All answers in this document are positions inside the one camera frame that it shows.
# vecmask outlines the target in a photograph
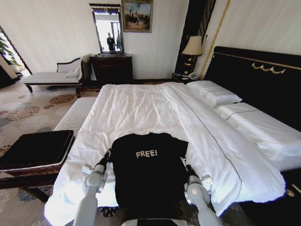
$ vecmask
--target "table lamp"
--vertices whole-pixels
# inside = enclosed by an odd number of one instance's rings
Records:
[[[191,36],[182,54],[191,56],[202,55],[202,36]],[[192,71],[194,63],[195,62],[193,62],[192,57],[187,59],[187,61],[184,63],[184,74],[188,74]]]

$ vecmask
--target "telephone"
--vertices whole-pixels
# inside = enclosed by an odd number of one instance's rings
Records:
[[[192,72],[188,75],[188,78],[192,80],[197,80],[199,78],[199,75],[197,74],[197,72]]]

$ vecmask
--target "black headboard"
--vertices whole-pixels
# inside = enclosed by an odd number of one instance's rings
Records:
[[[301,131],[301,56],[217,46],[204,79]]]

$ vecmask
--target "white wall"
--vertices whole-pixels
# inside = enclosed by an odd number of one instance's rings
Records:
[[[99,45],[88,3],[121,0],[1,0],[1,26],[33,73],[56,71]],[[189,0],[154,0],[152,33],[123,33],[136,79],[169,78],[174,71]]]
[[[211,40],[204,41],[195,71],[203,68],[226,3],[216,0],[207,29]],[[231,0],[214,46],[300,55],[301,0]]]

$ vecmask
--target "chaise lounge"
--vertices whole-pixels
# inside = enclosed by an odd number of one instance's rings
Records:
[[[56,72],[35,73],[22,79],[22,82],[31,93],[32,85],[83,86],[92,72],[90,56],[88,54],[67,63],[57,63]]]

